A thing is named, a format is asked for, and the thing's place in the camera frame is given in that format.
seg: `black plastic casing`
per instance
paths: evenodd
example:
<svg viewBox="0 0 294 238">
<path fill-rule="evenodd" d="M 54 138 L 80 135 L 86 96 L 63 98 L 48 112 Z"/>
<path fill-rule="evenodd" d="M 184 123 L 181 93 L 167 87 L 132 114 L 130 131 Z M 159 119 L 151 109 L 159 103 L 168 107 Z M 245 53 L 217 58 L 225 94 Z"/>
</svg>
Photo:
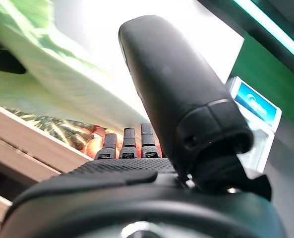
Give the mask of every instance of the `black plastic casing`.
<svg viewBox="0 0 294 238">
<path fill-rule="evenodd" d="M 0 238 L 76 238 L 135 221 L 180 225 L 214 238 L 285 238 L 269 201 L 250 192 L 185 189 L 168 159 L 94 160 L 24 192 Z"/>
<path fill-rule="evenodd" d="M 123 130 L 122 149 L 119 152 L 120 159 L 137 158 L 136 136 L 134 128 L 125 128 Z"/>
<path fill-rule="evenodd" d="M 153 128 L 150 123 L 141 124 L 141 144 L 142 158 L 161 157 L 156 147 L 155 138 L 153 137 Z"/>
<path fill-rule="evenodd" d="M 119 42 L 152 126 L 180 177 L 211 144 L 245 153 L 253 135 L 229 92 L 202 55 L 161 17 L 124 23 Z"/>
<path fill-rule="evenodd" d="M 96 160 L 106 160 L 116 158 L 117 136 L 114 133 L 106 134 L 104 137 L 103 148 L 100 149 L 96 156 Z"/>
</svg>

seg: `robotic hand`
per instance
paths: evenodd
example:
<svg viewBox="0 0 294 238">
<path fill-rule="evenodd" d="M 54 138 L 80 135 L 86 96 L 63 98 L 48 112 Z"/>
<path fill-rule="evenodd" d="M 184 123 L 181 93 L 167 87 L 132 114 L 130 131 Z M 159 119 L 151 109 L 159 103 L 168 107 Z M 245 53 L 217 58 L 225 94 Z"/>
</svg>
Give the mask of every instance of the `robotic hand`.
<svg viewBox="0 0 294 238">
<path fill-rule="evenodd" d="M 135 159 L 132 140 L 107 159 L 109 143 L 99 159 L 20 195 L 0 237 L 285 238 L 267 177 L 248 179 L 236 156 L 252 132 L 205 59 L 157 16 L 124 23 L 119 42 L 168 159 L 151 150 Z"/>
</svg>

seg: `wooden crate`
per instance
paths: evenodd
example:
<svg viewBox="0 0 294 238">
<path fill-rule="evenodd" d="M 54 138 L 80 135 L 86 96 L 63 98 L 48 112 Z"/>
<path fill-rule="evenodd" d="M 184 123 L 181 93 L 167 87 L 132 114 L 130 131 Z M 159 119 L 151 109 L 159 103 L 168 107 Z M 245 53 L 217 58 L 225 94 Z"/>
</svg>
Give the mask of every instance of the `wooden crate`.
<svg viewBox="0 0 294 238">
<path fill-rule="evenodd" d="M 0 107 L 0 166 L 8 176 L 40 182 L 92 160 Z M 0 222 L 11 202 L 0 196 Z"/>
</svg>

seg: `dark mechanical part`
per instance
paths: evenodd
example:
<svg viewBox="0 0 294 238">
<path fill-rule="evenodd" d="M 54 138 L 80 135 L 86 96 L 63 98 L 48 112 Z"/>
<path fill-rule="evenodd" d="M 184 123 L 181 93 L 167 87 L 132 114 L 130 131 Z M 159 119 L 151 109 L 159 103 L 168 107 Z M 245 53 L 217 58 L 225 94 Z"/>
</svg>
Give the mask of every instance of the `dark mechanical part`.
<svg viewBox="0 0 294 238">
<path fill-rule="evenodd" d="M 96 160 L 115 159 L 116 158 L 116 134 L 106 134 L 104 137 L 103 148 L 100 149 L 96 156 Z"/>
<path fill-rule="evenodd" d="M 250 150 L 253 134 L 218 76 L 182 34 L 160 17 L 143 16 L 120 27 L 119 41 L 138 95 L 181 181 L 191 174 L 201 191 L 220 193 L 227 191 L 222 176 L 242 190 L 262 187 L 258 194 L 270 200 L 269 182 L 238 183 L 247 176 L 236 154 Z M 226 169 L 201 174 L 201 165 L 220 161 Z"/>
<path fill-rule="evenodd" d="M 142 158 L 160 158 L 155 138 L 153 137 L 153 128 L 150 123 L 141 124 L 141 141 Z"/>
<path fill-rule="evenodd" d="M 119 153 L 120 159 L 135 159 L 137 158 L 136 136 L 134 128 L 125 128 L 123 130 L 122 149 Z"/>
</svg>

